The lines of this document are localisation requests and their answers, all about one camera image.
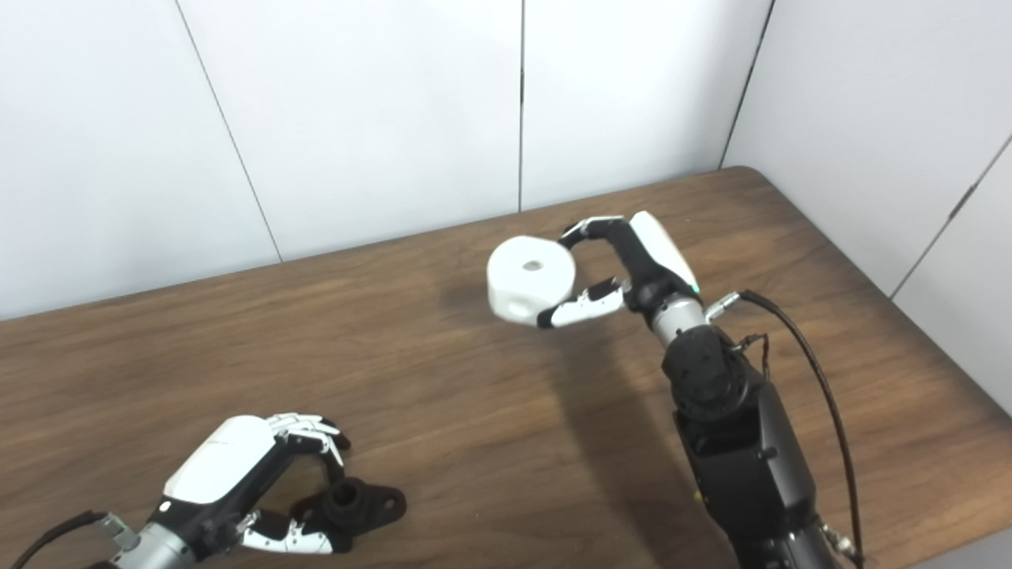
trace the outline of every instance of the wire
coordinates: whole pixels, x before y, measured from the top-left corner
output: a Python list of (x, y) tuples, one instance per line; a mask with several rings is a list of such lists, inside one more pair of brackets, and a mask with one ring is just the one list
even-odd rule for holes
[(857, 557), (853, 562), (857, 566), (857, 569), (863, 569), (865, 561), (864, 545), (861, 539), (861, 511), (857, 502), (857, 477), (854, 475), (854, 461), (850, 457), (850, 444), (847, 443), (847, 433), (843, 428), (843, 418), (840, 417), (840, 409), (836, 406), (836, 399), (833, 397), (833, 391), (829, 387), (829, 380), (826, 378), (826, 373), (823, 372), (822, 365), (819, 363), (816, 353), (812, 349), (812, 345), (805, 339), (805, 335), (802, 334), (800, 329), (797, 328), (797, 325), (794, 324), (780, 307), (776, 306), (773, 301), (753, 291), (742, 291), (740, 295), (741, 300), (748, 301), (766, 310), (779, 318), (780, 322), (783, 322), (783, 325), (790, 330), (791, 335), (794, 336), (798, 345), (802, 346), (802, 351), (805, 352), (805, 356), (809, 359), (809, 364), (812, 365), (812, 371), (815, 372), (816, 378), (819, 380), (819, 386), (822, 388), (823, 395), (826, 396), (826, 405), (829, 406), (829, 413), (833, 417), (833, 426), (836, 427), (836, 437), (840, 441), (840, 454), (843, 456), (843, 471), (847, 478), (847, 493), (850, 495), (850, 522), (854, 535), (854, 548), (857, 550)]
[(74, 517), (68, 519), (67, 521), (55, 525), (52, 530), (43, 534), (41, 538), (35, 540), (35, 543), (31, 544), (31, 547), (25, 550), (24, 553), (21, 554), (21, 557), (18, 557), (17, 561), (15, 561), (14, 564), (10, 566), (10, 569), (21, 569), (22, 567), (24, 567), (24, 564), (27, 563), (29, 559), (31, 559), (31, 556), (38, 553), (38, 550), (43, 549), (50, 542), (53, 542), (66, 534), (70, 534), (71, 532), (79, 527), (84, 527), (85, 525), (91, 525), (92, 523), (102, 519), (106, 515), (107, 512), (91, 511), (89, 509), (88, 511), (84, 511), (75, 515)]
[(759, 340), (762, 340), (762, 375), (769, 381), (769, 334), (749, 334), (735, 344), (733, 349), (744, 351)]

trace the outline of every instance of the wood grain surface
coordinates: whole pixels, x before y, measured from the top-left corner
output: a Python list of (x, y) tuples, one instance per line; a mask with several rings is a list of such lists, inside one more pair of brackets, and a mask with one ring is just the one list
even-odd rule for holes
[[(140, 525), (223, 419), (298, 410), (345, 429), (349, 473), (403, 489), (407, 516), (345, 556), (237, 551), (205, 566), (735, 567), (693, 499), (642, 319), (538, 331), (488, 309), (485, 262), (506, 238), (643, 209), (705, 300), (762, 292), (809, 336), (880, 568), (1012, 524), (1012, 420), (761, 175), (735, 168), (0, 323), (0, 566), (83, 509)], [(583, 284), (620, 273), (606, 245), (576, 256)], [(848, 529), (832, 423), (799, 350), (754, 309), (721, 324), (772, 332), (820, 510)], [(307, 460), (265, 505), (321, 487)], [(29, 567), (112, 552), (84, 530)]]

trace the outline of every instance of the white spool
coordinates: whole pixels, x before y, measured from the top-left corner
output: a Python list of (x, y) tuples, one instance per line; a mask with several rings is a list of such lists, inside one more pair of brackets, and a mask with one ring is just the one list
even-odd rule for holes
[(496, 247), (487, 271), (489, 306), (503, 320), (537, 325), (537, 314), (569, 299), (576, 262), (555, 241), (521, 235)]

